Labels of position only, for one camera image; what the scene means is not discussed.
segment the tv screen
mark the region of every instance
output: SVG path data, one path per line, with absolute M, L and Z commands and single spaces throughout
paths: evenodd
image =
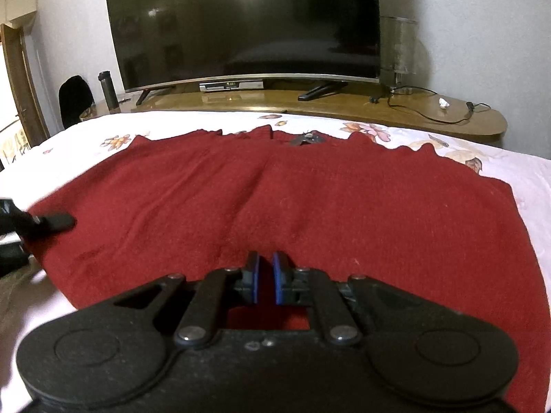
M 107 0 L 127 91 L 239 77 L 373 80 L 378 0 Z

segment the bed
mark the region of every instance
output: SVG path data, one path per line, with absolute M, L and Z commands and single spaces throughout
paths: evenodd
M 257 112 L 145 112 L 113 114 L 73 126 L 27 151 L 17 165 L 0 173 L 0 197 L 12 198 L 26 209 L 95 164 L 125 149 L 137 135 L 151 140 L 170 138 L 198 129 L 222 133 L 250 131 L 269 124 L 291 134 L 308 131 L 348 138 L 355 132 L 389 149 L 409 146 L 418 150 L 432 144 L 436 153 L 469 166 L 482 176 L 511 185 L 519 213 L 528 229 L 551 299 L 551 161 L 491 146 L 423 131 L 390 128 L 339 119 Z M 3 241 L 17 240 L 6 237 Z M 30 398 L 15 367 L 15 350 L 32 329 L 74 311 L 68 300 L 35 265 L 11 276 L 0 300 L 3 346 L 0 382 L 3 412 L 17 412 Z M 547 409 L 551 407 L 548 396 Z

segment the white wall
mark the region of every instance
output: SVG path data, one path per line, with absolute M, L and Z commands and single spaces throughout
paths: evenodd
M 105 0 L 38 0 L 32 37 L 50 99 L 80 74 L 96 100 L 97 74 L 122 91 Z M 551 158 L 551 0 L 381 0 L 381 13 L 419 21 L 413 84 L 485 102 L 509 122 L 507 149 Z
M 123 92 L 105 0 L 38 0 L 38 15 L 28 37 L 34 44 L 35 64 L 31 59 L 34 84 L 42 87 L 39 102 L 51 134 L 63 129 L 59 108 L 59 89 L 71 76 L 82 76 L 94 95 L 104 99 L 97 76 L 111 70 L 117 92 Z M 36 74 L 40 72 L 40 84 Z
M 4 55 L 0 54 L 0 130 L 17 119 L 17 107 L 9 84 Z

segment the glass lamp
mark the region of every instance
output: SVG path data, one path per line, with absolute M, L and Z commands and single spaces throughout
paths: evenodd
M 402 86 L 405 74 L 415 73 L 416 42 L 417 22 L 415 20 L 381 17 L 381 68 L 394 73 L 393 88 Z

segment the black clamp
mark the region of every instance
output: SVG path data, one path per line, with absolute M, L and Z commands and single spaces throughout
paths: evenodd
M 17 353 L 27 412 L 514 412 L 506 333 L 364 275 L 336 283 L 276 253 L 276 303 L 305 307 L 310 329 L 225 328 L 257 302 L 259 260 L 169 275 L 32 331 Z
M 32 216 L 17 208 L 12 199 L 0 199 L 0 235 L 16 233 L 25 239 L 36 240 L 70 230 L 75 223 L 75 219 L 66 213 Z M 27 265 L 29 256 L 21 242 L 0 245 L 0 277 Z
M 307 132 L 292 139 L 289 144 L 291 146 L 302 146 L 303 144 L 319 144 L 325 142 L 325 139 L 316 132 Z

